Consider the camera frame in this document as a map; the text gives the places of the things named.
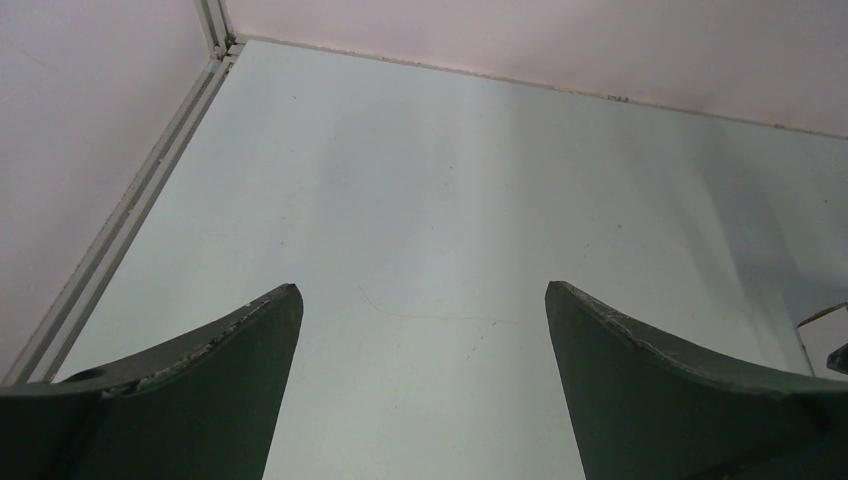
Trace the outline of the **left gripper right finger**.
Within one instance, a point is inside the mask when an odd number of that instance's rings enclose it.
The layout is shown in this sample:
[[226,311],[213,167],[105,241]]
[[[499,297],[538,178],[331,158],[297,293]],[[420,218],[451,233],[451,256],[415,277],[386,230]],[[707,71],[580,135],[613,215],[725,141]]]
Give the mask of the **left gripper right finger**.
[[843,479],[847,386],[727,356],[564,281],[545,309],[589,479]]

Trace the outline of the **white box with black tray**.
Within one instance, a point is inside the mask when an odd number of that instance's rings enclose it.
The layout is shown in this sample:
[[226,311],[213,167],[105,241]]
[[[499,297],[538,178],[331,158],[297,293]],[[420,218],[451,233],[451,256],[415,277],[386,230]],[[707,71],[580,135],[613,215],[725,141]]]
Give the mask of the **white box with black tray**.
[[847,303],[818,312],[797,327],[815,377],[847,381]]

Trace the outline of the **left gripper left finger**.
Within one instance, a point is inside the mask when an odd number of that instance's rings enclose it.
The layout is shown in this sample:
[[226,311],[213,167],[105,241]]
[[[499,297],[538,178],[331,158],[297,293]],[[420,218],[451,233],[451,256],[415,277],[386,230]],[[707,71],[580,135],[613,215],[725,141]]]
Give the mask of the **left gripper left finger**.
[[64,381],[1,391],[5,479],[259,479],[303,317],[281,285]]

